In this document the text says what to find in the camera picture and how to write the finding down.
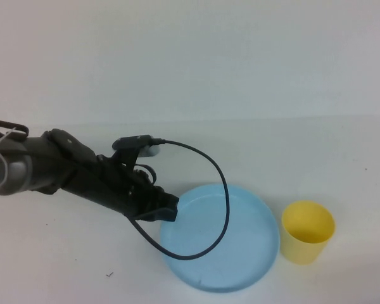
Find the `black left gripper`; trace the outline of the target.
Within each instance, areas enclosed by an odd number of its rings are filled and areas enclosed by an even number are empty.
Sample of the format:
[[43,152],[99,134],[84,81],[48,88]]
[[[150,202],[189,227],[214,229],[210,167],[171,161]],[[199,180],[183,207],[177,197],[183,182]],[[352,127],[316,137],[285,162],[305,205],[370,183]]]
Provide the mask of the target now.
[[155,185],[150,169],[128,169],[100,155],[91,168],[78,168],[65,182],[65,191],[112,209],[128,219],[174,222],[179,198]]

